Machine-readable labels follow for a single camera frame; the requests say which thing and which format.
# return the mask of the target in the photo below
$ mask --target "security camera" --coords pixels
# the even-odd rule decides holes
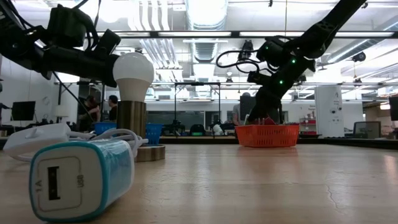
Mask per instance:
[[[354,62],[363,62],[366,59],[366,54],[361,52],[353,57]]]

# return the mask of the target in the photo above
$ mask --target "wooden table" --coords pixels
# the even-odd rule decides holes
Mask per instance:
[[[398,151],[327,145],[168,145],[93,223],[397,223]],[[0,222],[42,223],[29,165],[0,152]]]

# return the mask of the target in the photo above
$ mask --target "red container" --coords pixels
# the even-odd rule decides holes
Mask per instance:
[[[249,147],[295,146],[300,130],[297,125],[246,125],[235,128],[239,144]]]

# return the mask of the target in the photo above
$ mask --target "person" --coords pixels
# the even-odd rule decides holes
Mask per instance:
[[[118,118],[118,97],[115,95],[109,96],[108,104],[111,107],[111,111],[109,112],[109,120],[112,122],[116,122]]]
[[[250,93],[243,93],[242,96],[251,96]],[[241,104],[234,105],[232,110],[233,123],[237,126],[244,125],[244,120],[241,120]]]
[[[84,107],[78,107],[78,130],[81,132],[89,131],[93,122],[100,121],[100,107],[95,101],[94,96],[87,96],[83,102]]]

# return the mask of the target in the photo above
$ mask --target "chair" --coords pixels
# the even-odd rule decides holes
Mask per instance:
[[[205,127],[202,124],[194,124],[189,130],[190,136],[197,136],[200,133],[202,136],[206,135]]]
[[[381,137],[380,121],[360,121],[354,123],[354,138],[376,139]]]

